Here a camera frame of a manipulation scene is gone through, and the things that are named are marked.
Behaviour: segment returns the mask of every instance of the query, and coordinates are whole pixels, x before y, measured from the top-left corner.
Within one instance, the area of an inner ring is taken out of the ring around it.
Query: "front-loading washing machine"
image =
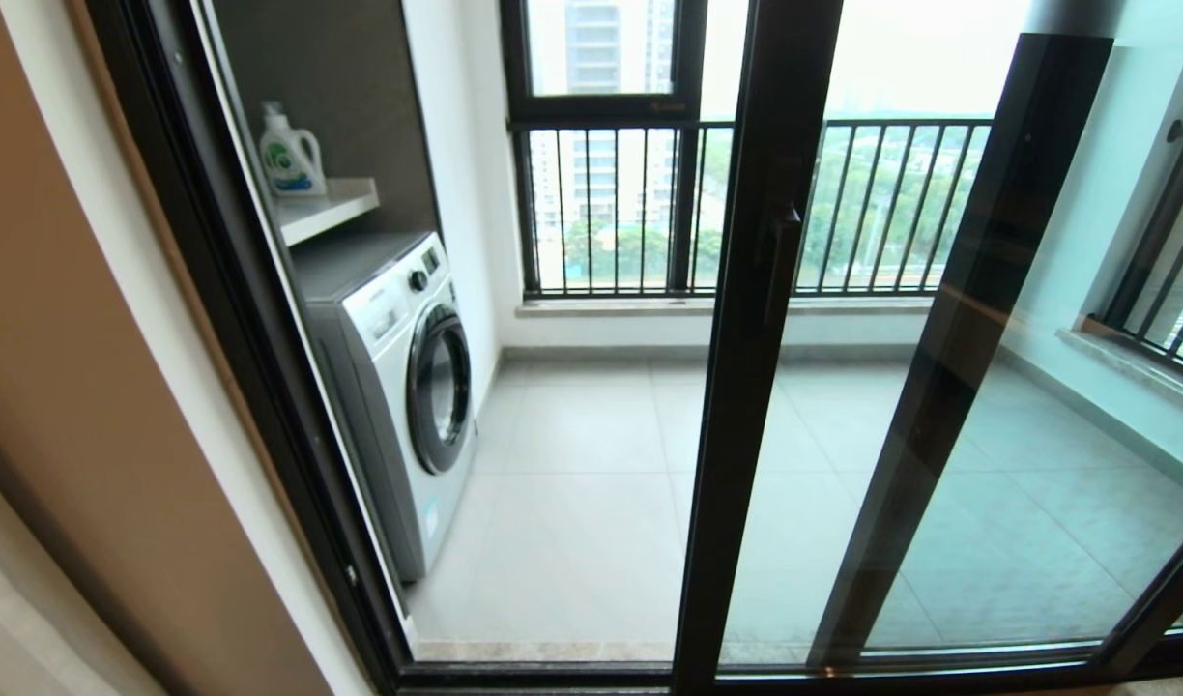
[[[331,234],[292,262],[373,523],[400,580],[420,580],[476,449],[471,354],[441,239]]]

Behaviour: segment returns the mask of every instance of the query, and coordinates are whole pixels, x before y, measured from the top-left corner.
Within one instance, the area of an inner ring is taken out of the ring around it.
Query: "tile floor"
[[[778,373],[724,662],[803,660],[905,373]],[[696,361],[503,365],[407,591],[418,659],[671,659],[703,384]],[[1182,539],[1183,488],[996,366],[868,644],[1103,636]]]

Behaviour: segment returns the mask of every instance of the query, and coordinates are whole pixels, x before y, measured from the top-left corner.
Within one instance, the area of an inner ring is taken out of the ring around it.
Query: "balcony railing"
[[[988,118],[829,120],[795,296],[931,295]],[[526,297],[711,296],[732,123],[516,133]]]

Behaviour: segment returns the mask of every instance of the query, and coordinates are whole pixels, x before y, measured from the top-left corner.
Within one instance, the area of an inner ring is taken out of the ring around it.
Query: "window sill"
[[[926,314],[931,297],[800,297],[789,301],[789,316],[800,314]],[[710,297],[606,299],[526,299],[515,308],[524,320],[565,317],[710,317],[716,301]]]
[[[1139,356],[1134,349],[1120,346],[1107,336],[1068,329],[1056,330],[1055,335],[1068,348],[1081,353],[1082,356],[1103,362],[1112,370],[1120,373],[1132,382],[1143,385],[1165,401],[1183,410],[1183,376],[1176,374],[1175,370],[1157,365],[1148,356]]]

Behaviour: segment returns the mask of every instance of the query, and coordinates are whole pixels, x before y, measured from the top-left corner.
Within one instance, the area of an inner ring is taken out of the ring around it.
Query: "washing machine knob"
[[[409,281],[411,290],[424,292],[428,288],[428,275],[424,271],[412,271]]]

